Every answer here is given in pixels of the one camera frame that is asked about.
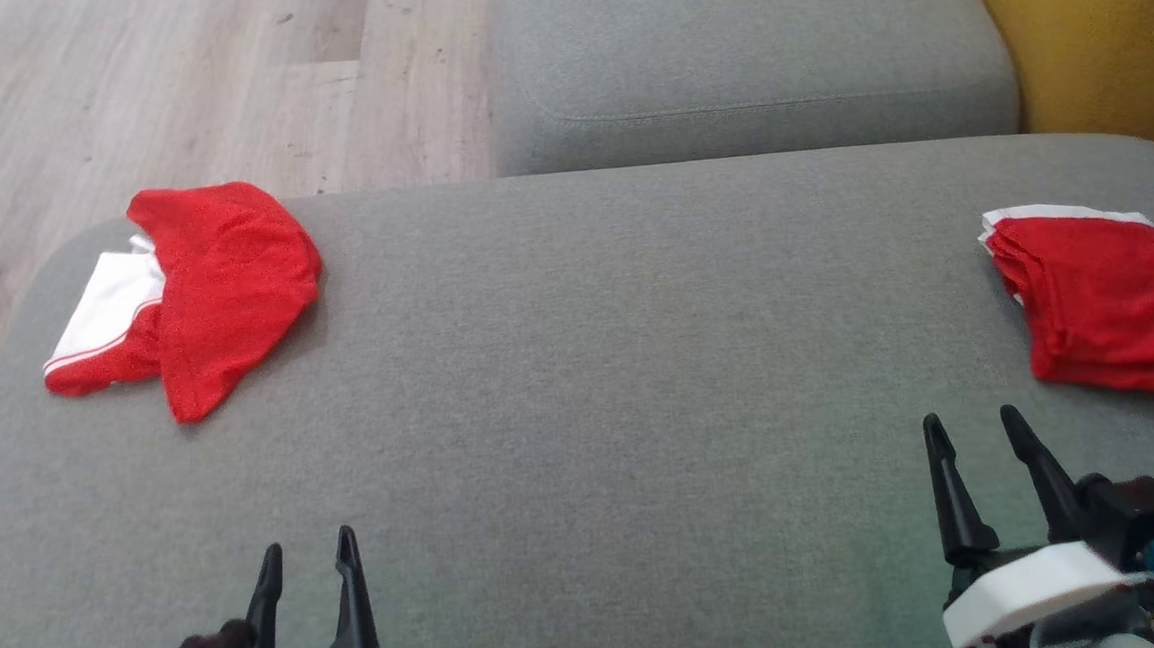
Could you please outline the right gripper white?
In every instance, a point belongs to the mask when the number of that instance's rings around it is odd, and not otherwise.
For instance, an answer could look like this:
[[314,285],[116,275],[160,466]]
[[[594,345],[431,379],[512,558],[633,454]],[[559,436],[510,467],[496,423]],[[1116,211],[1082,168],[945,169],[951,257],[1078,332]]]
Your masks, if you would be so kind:
[[[936,415],[923,417],[944,560],[971,567],[999,547],[956,468],[954,444]],[[1050,547],[987,571],[944,609],[952,648],[1152,648],[1152,618],[1138,586],[1149,574],[1125,574],[1081,538],[1074,481],[1016,406],[1001,421],[1017,460],[1029,470]]]

